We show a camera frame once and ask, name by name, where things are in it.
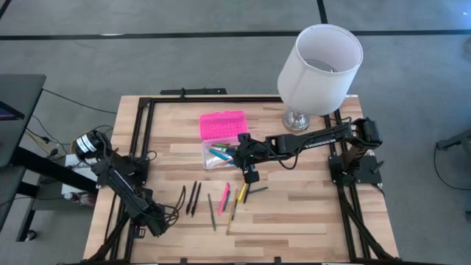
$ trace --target floor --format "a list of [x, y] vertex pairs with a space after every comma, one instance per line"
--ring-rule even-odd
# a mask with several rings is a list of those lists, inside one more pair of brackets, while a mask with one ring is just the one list
[[[467, 0], [324, 0], [329, 23], [349, 30], [471, 29]], [[301, 30], [320, 23], [314, 0], [12, 0], [0, 35], [78, 35]], [[471, 128], [469, 35], [361, 36], [364, 61], [349, 93], [378, 122], [375, 153], [402, 258], [446, 264], [471, 260], [471, 192], [448, 188], [433, 169], [434, 144]], [[45, 74], [45, 88], [107, 110], [120, 96], [162, 89], [226, 88], [277, 93], [295, 37], [0, 41], [1, 73]], [[61, 141], [114, 116], [42, 95], [35, 115]], [[36, 121], [30, 128], [42, 133]], [[29, 139], [23, 146], [42, 152]], [[460, 148], [437, 154], [442, 176], [471, 187]], [[36, 176], [26, 176], [34, 182]], [[39, 213], [35, 241], [14, 238], [27, 200], [0, 233], [0, 263], [55, 264], [82, 257], [91, 211]]]

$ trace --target silver lamp base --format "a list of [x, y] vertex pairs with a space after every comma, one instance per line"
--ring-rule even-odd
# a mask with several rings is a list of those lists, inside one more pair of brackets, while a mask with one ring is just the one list
[[292, 133], [300, 133], [308, 129], [311, 124], [311, 115], [292, 110], [290, 107], [283, 115], [283, 125]]

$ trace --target pink plastic lid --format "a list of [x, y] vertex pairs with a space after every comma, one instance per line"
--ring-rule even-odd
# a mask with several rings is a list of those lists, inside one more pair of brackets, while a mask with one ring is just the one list
[[211, 140], [237, 137], [247, 132], [247, 120], [242, 110], [211, 113], [199, 117], [201, 139]]

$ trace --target clear plastic container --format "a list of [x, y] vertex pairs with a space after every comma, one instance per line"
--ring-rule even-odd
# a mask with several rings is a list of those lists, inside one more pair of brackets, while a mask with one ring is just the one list
[[228, 168], [228, 167], [235, 167], [233, 164], [230, 164], [230, 163], [227, 163], [223, 166], [217, 166], [218, 164], [222, 163], [224, 160], [210, 153], [209, 151], [210, 149], [208, 148], [208, 146], [211, 146], [212, 144], [230, 144], [232, 146], [238, 146], [239, 142], [238, 142], [237, 137], [213, 139], [213, 140], [206, 140], [202, 142], [203, 167], [205, 169], [223, 169], [223, 168]]

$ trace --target yellow pencil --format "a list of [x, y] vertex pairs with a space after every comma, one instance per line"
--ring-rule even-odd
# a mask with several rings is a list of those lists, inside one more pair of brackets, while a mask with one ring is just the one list
[[237, 201], [237, 193], [238, 193], [238, 190], [235, 190], [233, 208], [230, 210], [229, 222], [227, 223], [226, 236], [229, 235], [230, 225], [233, 223], [233, 214], [234, 214], [234, 207], [236, 206], [236, 201]]

